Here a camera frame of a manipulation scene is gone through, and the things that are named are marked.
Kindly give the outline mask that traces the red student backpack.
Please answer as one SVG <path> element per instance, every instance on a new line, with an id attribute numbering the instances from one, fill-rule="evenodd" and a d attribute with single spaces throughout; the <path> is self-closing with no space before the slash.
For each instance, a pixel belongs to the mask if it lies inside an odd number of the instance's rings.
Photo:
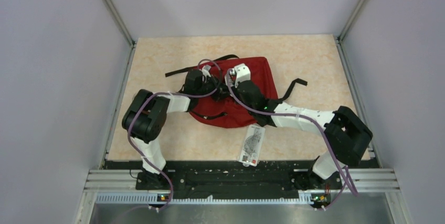
<path id="1" fill-rule="evenodd" d="M 211 65 L 210 73 L 212 75 L 216 75 L 217 71 L 221 70 L 223 75 L 221 86 L 211 96 L 200 99 L 197 107 L 189 113 L 194 119 L 203 124 L 227 129 L 239 128 L 257 123 L 253 116 L 230 95 L 228 86 L 224 80 L 228 69 L 242 63 L 246 64 L 250 69 L 251 81 L 270 99 L 283 99 L 285 101 L 297 83 L 304 86 L 308 84 L 305 80 L 299 78 L 294 79 L 289 85 L 285 95 L 279 98 L 267 58 L 239 58 L 237 55 L 226 55 L 215 59 L 213 63 L 199 63 L 197 67 L 186 67 L 170 71 L 167 72 L 165 76 L 170 77 L 180 73 L 187 75 L 189 70 L 201 69 L 204 65 Z"/>

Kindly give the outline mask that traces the clear plastic protractor packet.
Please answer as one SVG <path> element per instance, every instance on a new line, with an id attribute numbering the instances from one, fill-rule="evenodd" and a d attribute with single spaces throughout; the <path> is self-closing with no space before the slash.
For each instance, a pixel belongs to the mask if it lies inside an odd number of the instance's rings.
<path id="1" fill-rule="evenodd" d="M 264 127 L 258 125 L 248 126 L 238 158 L 238 162 L 242 163 L 243 166 L 256 167 L 258 165 L 265 132 L 266 129 Z"/>

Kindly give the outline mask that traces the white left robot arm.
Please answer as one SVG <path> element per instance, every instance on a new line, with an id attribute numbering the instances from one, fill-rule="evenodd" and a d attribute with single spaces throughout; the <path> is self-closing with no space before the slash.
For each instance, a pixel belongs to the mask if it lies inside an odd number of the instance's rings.
<path id="1" fill-rule="evenodd" d="M 166 160 L 162 155 L 158 136 L 167 115 L 191 112 L 200 99 L 214 94 L 221 86 L 223 72 L 210 73 L 210 66 L 189 70 L 179 92 L 157 92 L 141 89 L 136 94 L 122 119 L 131 146 L 143 160 L 143 170 L 149 173 L 148 181 L 156 189 L 164 188 L 168 175 L 163 171 Z"/>

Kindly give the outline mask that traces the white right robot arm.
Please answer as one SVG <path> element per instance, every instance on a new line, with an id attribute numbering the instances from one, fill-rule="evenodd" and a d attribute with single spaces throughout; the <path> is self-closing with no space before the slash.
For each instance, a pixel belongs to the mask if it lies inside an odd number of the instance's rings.
<path id="1" fill-rule="evenodd" d="M 335 172 L 358 165 L 373 138 L 368 126 L 347 106 L 334 111 L 292 106 L 283 99 L 266 98 L 250 80 L 231 85 L 229 91 L 260 126 L 288 127 L 322 137 L 327 151 L 316 158 L 308 173 L 314 188 L 322 188 Z"/>

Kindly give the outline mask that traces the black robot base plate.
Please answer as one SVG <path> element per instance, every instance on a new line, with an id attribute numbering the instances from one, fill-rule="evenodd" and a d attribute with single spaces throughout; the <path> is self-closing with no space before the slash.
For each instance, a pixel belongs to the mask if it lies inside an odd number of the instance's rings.
<path id="1" fill-rule="evenodd" d="M 260 161 L 256 167 L 237 161 L 168 161 L 164 176 L 143 171 L 140 161 L 106 161 L 104 169 L 136 170 L 136 190 L 159 190 L 159 201 L 167 201 L 170 188 L 176 200 L 294 199 L 300 191 L 342 188 L 338 172 L 322 180 L 312 175 L 312 165 L 312 161 Z"/>

